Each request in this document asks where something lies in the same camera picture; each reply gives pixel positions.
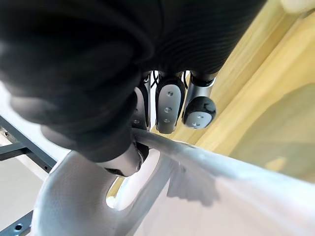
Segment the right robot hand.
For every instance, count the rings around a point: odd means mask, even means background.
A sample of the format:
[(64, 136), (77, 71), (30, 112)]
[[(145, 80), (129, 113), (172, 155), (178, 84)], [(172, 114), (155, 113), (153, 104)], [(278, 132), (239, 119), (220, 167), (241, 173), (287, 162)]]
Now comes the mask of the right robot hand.
[(262, 0), (3, 0), (0, 79), (51, 142), (122, 176), (142, 74), (217, 73)]

